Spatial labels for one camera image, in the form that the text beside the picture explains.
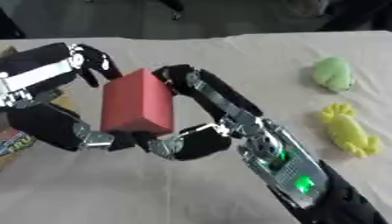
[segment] robotic hand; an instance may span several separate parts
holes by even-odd
[[[301,223],[387,223],[336,171],[314,159],[287,129],[263,118],[256,105],[206,70],[179,65],[153,73],[173,95],[193,98],[214,119],[160,140],[146,132],[93,131],[75,113],[48,103],[53,90],[72,81],[76,74],[96,87],[89,68],[109,80],[121,77],[108,55],[86,45],[65,44],[20,54],[0,60],[0,70],[4,71],[0,73],[0,104],[8,112],[11,126],[18,130],[69,151],[114,151],[138,144],[147,152],[176,160],[202,158],[227,150],[231,138],[242,139],[238,151],[245,164]]]

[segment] yellow toy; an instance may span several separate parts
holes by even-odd
[[[324,108],[321,119],[327,124],[327,131],[332,141],[341,149],[353,153],[359,158],[381,151],[378,136],[368,136],[355,121],[355,111],[348,104],[333,104]]]

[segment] red cube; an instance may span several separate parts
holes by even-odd
[[[172,92],[145,68],[103,88],[101,130],[172,133]]]

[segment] white tablecloth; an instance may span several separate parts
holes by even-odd
[[[19,50],[56,41],[0,41]],[[260,34],[195,40],[66,39],[109,53],[123,72],[189,63],[218,74],[284,124],[311,153],[323,158],[392,221],[392,35],[385,31]],[[340,56],[353,66],[356,85],[331,94],[316,87],[307,67]],[[82,80],[66,87],[83,118],[96,128],[101,92]],[[315,116],[348,102],[385,151],[348,156],[328,140]],[[193,101],[176,99],[176,128],[211,119]],[[191,162],[164,161],[139,148],[70,153],[37,143],[0,173],[2,224],[219,224],[295,223],[233,146]]]

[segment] floor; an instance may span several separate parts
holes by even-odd
[[[157,0],[0,0],[29,38],[201,39],[258,32],[311,32],[325,17],[298,18],[283,0],[183,0],[185,15]]]

